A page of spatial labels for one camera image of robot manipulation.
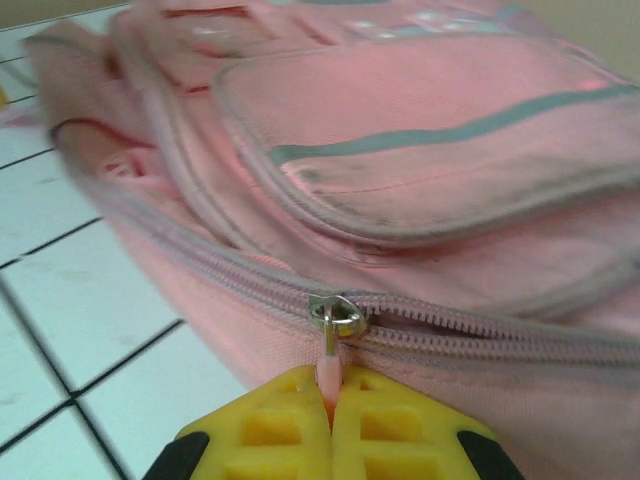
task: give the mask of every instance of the zipper pull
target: zipper pull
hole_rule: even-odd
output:
[[[367,321],[360,309],[340,295],[309,296],[309,321],[322,331],[321,354],[316,364],[316,382],[333,425],[333,413],[342,387],[342,365],[337,342],[364,333]]]

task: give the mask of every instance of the black plastic part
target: black plastic part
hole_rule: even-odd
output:
[[[209,435],[193,432],[168,444],[142,480],[189,480],[209,444]]]
[[[499,443],[475,432],[458,432],[458,441],[480,480],[525,480]]]

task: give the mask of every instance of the front pocket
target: front pocket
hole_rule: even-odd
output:
[[[638,90],[610,82],[537,40],[444,35],[242,62],[214,93],[244,161],[296,217],[403,246],[638,168]],[[604,118],[632,130],[624,151]]]

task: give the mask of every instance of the grout line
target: grout line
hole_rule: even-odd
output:
[[[159,333],[157,333],[156,335],[151,337],[149,340],[147,340],[145,343],[140,345],[137,349],[135,349],[129,355],[127,355],[126,357],[122,358],[119,362],[116,362],[113,366],[111,366],[110,368],[105,370],[103,373],[98,375],[96,378],[94,378],[92,381],[90,381],[84,387],[82,387],[79,390],[76,390],[76,391],[72,392],[74,398],[78,398],[78,397],[88,393],[93,388],[97,387],[99,384],[101,384],[108,377],[110,377],[111,375],[116,373],[118,370],[120,370],[122,367],[124,367],[126,364],[131,362],[131,360],[135,359],[136,357],[140,356],[142,353],[144,353],[147,350],[149,350],[152,346],[157,344],[160,340],[162,340],[163,338],[168,336],[170,333],[172,333],[174,330],[176,330],[178,327],[180,327],[182,325],[184,325],[184,320],[181,320],[181,319],[175,320],[168,327],[164,328]]]
[[[18,320],[18,326],[24,331],[27,337],[31,339],[31,342],[35,345],[36,349],[42,360],[47,364],[58,383],[64,388],[69,397],[71,395],[71,386],[62,373],[62,369],[56,365],[53,360],[53,356],[48,352],[48,348],[45,346],[44,340],[40,337],[40,334],[31,325],[26,312],[17,300],[16,295],[11,291],[6,281],[0,277],[0,297],[3,298],[9,309],[13,312]]]
[[[25,27],[30,27],[32,25],[41,25],[43,23],[55,22],[56,20],[62,20],[62,19],[65,19],[65,18],[79,17],[81,15],[87,15],[88,13],[101,12],[103,10],[110,10],[112,8],[118,8],[118,7],[122,7],[123,5],[128,5],[128,4],[129,4],[129,2],[125,2],[125,3],[120,3],[118,5],[111,5],[109,7],[102,7],[102,8],[95,8],[93,10],[87,10],[86,12],[70,13],[69,15],[62,15],[61,17],[47,18],[47,19],[44,19],[44,20],[38,20],[37,22],[23,23],[22,25],[15,25],[13,27],[2,28],[2,29],[0,29],[0,35],[3,32],[10,32],[11,30],[18,30],[19,28],[25,28]]]
[[[47,148],[46,150],[43,150],[38,153],[34,153],[33,155],[27,155],[26,157],[20,158],[18,160],[14,160],[13,162],[0,165],[0,171],[4,170],[5,168],[13,167],[14,165],[18,165],[19,163],[26,162],[27,160],[31,160],[32,158],[39,157],[40,155],[44,155],[45,153],[53,152],[54,150],[55,149],[53,148]]]
[[[19,261],[20,261],[20,259],[18,259],[18,258],[14,258],[13,260],[9,260],[8,262],[5,262],[2,265],[0,265],[0,270],[4,270],[5,268],[10,267],[14,263],[18,263]]]
[[[3,57],[2,60],[0,60],[0,65],[2,65],[3,63],[14,62],[15,60],[22,60],[23,58],[25,58],[25,55],[20,55],[18,57],[13,57],[13,58],[4,58]]]
[[[84,411],[82,405],[78,403],[78,401],[73,397],[73,390],[71,389],[71,385],[69,380],[66,378],[63,373],[63,369],[59,366],[55,360],[55,357],[51,352],[49,352],[49,348],[46,346],[44,340],[41,338],[40,333],[36,330],[36,328],[32,325],[31,320],[27,316],[26,312],[20,305],[16,295],[13,293],[7,282],[0,277],[0,297],[4,299],[9,309],[12,311],[15,316],[18,327],[23,330],[26,336],[31,340],[33,345],[38,351],[41,360],[49,367],[51,374],[58,381],[60,386],[65,390],[67,396],[69,397],[69,401],[75,406],[82,416],[82,419],[85,421],[86,427],[89,429],[91,434],[94,437],[94,440],[98,443],[98,445],[102,448],[102,453],[107,457],[109,463],[115,473],[117,474],[120,480],[129,480],[129,475],[127,475],[122,467],[122,462],[116,457],[113,453],[111,447],[107,444],[107,441],[103,438],[102,434],[98,430],[98,428],[91,422],[91,419]]]
[[[23,100],[29,100],[30,98],[34,98],[37,97],[38,95],[27,95],[26,97],[22,97],[22,98],[16,98],[15,100],[9,100],[9,103],[18,103],[18,102],[22,102]]]
[[[9,260],[8,262],[3,263],[2,265],[0,265],[0,270],[3,270],[7,267],[10,267],[11,265],[15,265],[16,263],[22,261],[24,259],[24,257],[28,257],[29,255],[33,255],[34,253],[38,253],[41,250],[44,250],[47,247],[50,247],[51,245],[53,245],[54,243],[58,243],[61,240],[64,240],[65,238],[73,235],[74,233],[78,233],[82,230],[84,230],[87,227],[90,227],[91,225],[94,225],[96,223],[98,223],[99,221],[101,221],[102,218],[101,217],[97,217],[97,218],[93,218],[87,222],[84,222],[81,225],[78,225],[77,227],[75,227],[72,230],[69,230],[65,233],[63,233],[62,235],[58,235],[57,237],[49,240],[46,243],[43,243],[42,245],[39,245],[35,248],[32,248],[31,250],[23,253],[22,255],[20,255],[18,258],[14,258],[13,260]]]
[[[100,220],[102,220],[102,218],[97,217],[97,218],[93,218],[93,219],[91,219],[91,220],[89,220],[87,222],[84,222],[84,223],[78,225],[76,228],[74,228],[72,230],[69,230],[68,232],[63,233],[62,235],[58,235],[57,237],[49,240],[48,242],[43,243],[42,245],[40,245],[38,247],[32,248],[28,252],[24,253],[21,256],[21,258],[22,257],[27,257],[29,255],[33,255],[34,253],[38,253],[39,251],[44,250],[47,247],[50,247],[54,243],[58,243],[60,240],[64,240],[65,238],[73,235],[74,233],[78,233],[81,230],[84,230],[85,228],[90,227],[91,225],[94,225],[94,224],[98,223]]]
[[[2,70],[9,75],[15,82],[19,83],[21,86],[25,87],[28,90],[35,90],[38,88],[38,84],[35,80],[31,78],[30,73],[25,73],[16,67],[12,62],[19,61],[19,59],[12,60],[11,62],[3,62],[0,63],[0,67]]]
[[[124,462],[121,461],[120,458],[118,458],[118,455],[114,452],[112,446],[109,444],[110,442],[106,440],[106,435],[100,431],[98,422],[96,422],[95,419],[91,418],[91,415],[89,414],[87,409],[85,409],[85,407],[78,400],[73,400],[73,403],[78,410],[78,413],[82,417],[82,420],[84,420],[85,426],[91,432],[94,441],[98,444],[98,446],[102,450],[102,453],[109,460],[109,463],[115,470],[118,478],[121,480],[129,480],[133,478],[132,475],[129,475],[125,471],[125,467],[123,466]]]
[[[2,445],[0,445],[0,455],[5,453],[7,450],[9,450],[11,447],[16,445],[17,443],[20,443],[20,441],[24,440],[24,438],[26,438],[29,434],[33,433],[35,430],[40,428],[42,425],[44,425],[46,422],[51,420],[62,410],[64,410],[65,408],[71,407],[72,405],[73,405],[73,400],[68,399],[67,401],[62,402],[58,406],[52,408],[47,413],[40,416],[37,420],[35,420],[30,425],[20,430],[13,437],[9,438],[9,440],[7,440]]]

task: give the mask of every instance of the pink backpack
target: pink backpack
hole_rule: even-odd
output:
[[[640,89],[493,0],[279,3],[31,37],[70,175],[248,386],[329,315],[527,480],[640,478]]]

